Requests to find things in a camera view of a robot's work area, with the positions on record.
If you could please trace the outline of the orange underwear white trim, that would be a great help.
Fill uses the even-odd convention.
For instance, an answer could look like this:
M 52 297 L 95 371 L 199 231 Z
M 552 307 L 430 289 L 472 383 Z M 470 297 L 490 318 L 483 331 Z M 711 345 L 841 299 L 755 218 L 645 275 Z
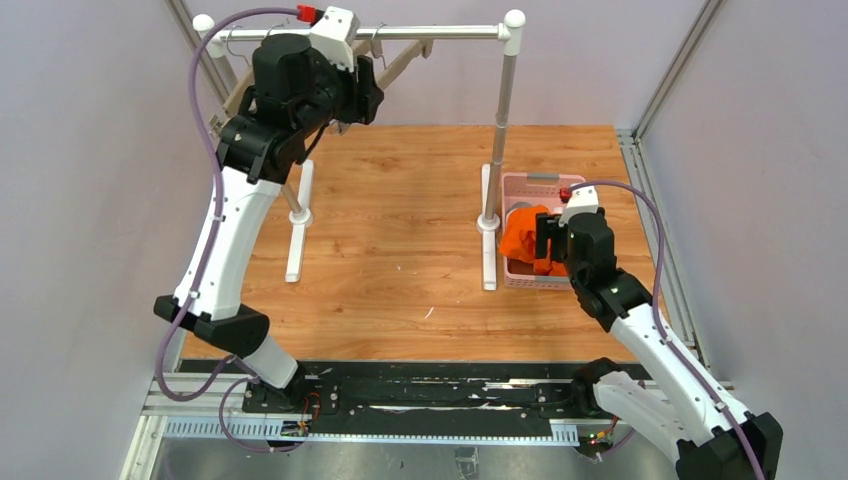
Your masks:
M 536 258 L 536 216 L 549 213 L 550 210 L 544 205 L 513 210 L 506 220 L 499 252 L 508 260 L 531 266 L 536 275 L 566 277 L 568 272 L 562 262 L 553 261 L 550 256 Z

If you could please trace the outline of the grey underwear white waistband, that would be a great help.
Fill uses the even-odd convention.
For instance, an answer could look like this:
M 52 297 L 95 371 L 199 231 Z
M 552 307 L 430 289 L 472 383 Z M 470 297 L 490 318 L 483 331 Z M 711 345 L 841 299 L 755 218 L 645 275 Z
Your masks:
M 517 209 L 532 208 L 534 205 L 529 202 L 516 202 L 507 209 L 507 214 L 511 214 Z

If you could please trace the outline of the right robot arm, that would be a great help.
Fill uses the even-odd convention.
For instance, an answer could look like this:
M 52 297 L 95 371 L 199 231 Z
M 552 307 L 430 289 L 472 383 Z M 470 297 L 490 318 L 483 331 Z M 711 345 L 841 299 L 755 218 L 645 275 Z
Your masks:
M 584 414 L 608 413 L 650 441 L 680 479 L 773 479 L 783 429 L 754 414 L 682 344 L 657 302 L 618 267 L 603 213 L 536 217 L 537 257 L 566 266 L 584 312 L 639 360 L 659 391 L 643 388 L 608 358 L 581 367 L 572 402 Z

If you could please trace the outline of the beige clip hanger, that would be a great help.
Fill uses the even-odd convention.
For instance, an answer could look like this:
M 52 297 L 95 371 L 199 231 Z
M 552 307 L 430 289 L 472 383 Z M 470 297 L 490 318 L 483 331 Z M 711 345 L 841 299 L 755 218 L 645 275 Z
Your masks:
M 411 41 L 390 63 L 386 63 L 381 40 L 374 36 L 367 40 L 359 39 L 352 43 L 354 56 L 366 55 L 382 61 L 383 70 L 376 74 L 376 85 L 386 92 L 389 86 L 408 68 L 416 58 L 427 59 L 433 50 L 432 39 Z
M 247 88 L 254 84 L 254 72 L 250 60 L 245 56 L 241 57 L 246 62 L 246 69 L 242 75 L 236 78 L 235 83 L 230 88 L 229 94 L 221 106 L 222 113 L 216 114 L 210 119 L 210 133 L 214 138 L 220 136 L 224 124 L 238 113 L 239 105 Z

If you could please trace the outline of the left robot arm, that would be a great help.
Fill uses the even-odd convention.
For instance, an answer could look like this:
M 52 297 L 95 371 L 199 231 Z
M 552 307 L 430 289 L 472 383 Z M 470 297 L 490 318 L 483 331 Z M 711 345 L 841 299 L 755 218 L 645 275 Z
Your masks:
M 240 359 L 265 384 L 302 377 L 269 333 L 267 315 L 241 301 L 246 268 L 270 206 L 295 165 L 333 121 L 368 125 L 384 98 L 373 62 L 351 41 L 274 34 L 252 55 L 253 81 L 224 124 L 213 153 L 213 195 L 201 239 L 175 292 L 155 300 L 158 317 Z

